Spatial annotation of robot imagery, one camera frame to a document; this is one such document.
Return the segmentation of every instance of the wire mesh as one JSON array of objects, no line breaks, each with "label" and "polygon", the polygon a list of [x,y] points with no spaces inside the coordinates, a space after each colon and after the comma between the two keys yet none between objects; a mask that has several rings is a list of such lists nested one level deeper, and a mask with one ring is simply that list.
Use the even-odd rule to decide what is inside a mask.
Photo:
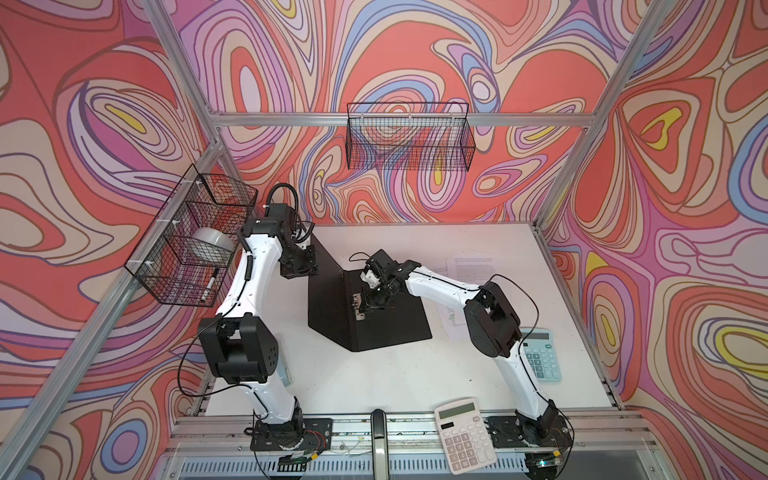
[{"label": "wire mesh", "polygon": [[205,242],[195,232],[219,230],[236,246],[256,196],[256,189],[226,175],[198,174],[134,275],[160,303],[213,306],[236,247]]},{"label": "wire mesh", "polygon": [[350,170],[469,170],[475,138],[458,102],[347,104]]}]

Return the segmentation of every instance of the patterned wall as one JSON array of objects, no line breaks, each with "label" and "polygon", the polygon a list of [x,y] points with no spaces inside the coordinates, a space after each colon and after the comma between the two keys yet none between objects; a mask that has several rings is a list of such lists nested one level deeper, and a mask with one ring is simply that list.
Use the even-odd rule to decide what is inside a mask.
[{"label": "patterned wall", "polygon": [[[0,2],[0,440],[206,146],[137,3]],[[83,478],[71,466],[137,406],[156,445],[193,315],[137,299],[36,468]]]},{"label": "patterned wall", "polygon": [[679,2],[547,231],[681,478],[768,478],[768,5]]},{"label": "patterned wall", "polygon": [[[169,5],[215,111],[346,111],[463,99],[477,112],[592,111],[645,2],[372,0]],[[344,128],[222,131],[265,194],[318,222],[528,221],[578,135],[478,127],[468,173],[349,172]]]}]

